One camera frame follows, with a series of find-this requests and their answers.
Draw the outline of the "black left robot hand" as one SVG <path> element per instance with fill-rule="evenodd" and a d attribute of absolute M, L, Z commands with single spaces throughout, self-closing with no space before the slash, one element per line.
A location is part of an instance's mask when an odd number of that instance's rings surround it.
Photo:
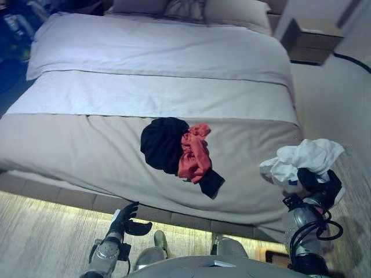
<path fill-rule="evenodd" d="M 134 202 L 115 213 L 115 217 L 112 220 L 109 233 L 119 233 L 121 236 L 124 234 L 133 236 L 144 236 L 148 234 L 152 228 L 152 222 L 139 223 L 134 222 L 133 219 L 137 215 L 139 202 Z"/>

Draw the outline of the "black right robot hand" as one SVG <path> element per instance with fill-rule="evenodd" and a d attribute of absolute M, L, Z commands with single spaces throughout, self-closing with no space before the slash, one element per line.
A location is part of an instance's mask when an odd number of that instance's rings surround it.
<path fill-rule="evenodd" d="M 336 173 L 328 170 L 327 175 L 329 179 L 326 182 L 318 182 L 316 175 L 308 169 L 300 168 L 297 172 L 301 185 L 309 193 L 304 200 L 309 200 L 325 210 L 333 207 L 345 194 L 345 189 Z"/>

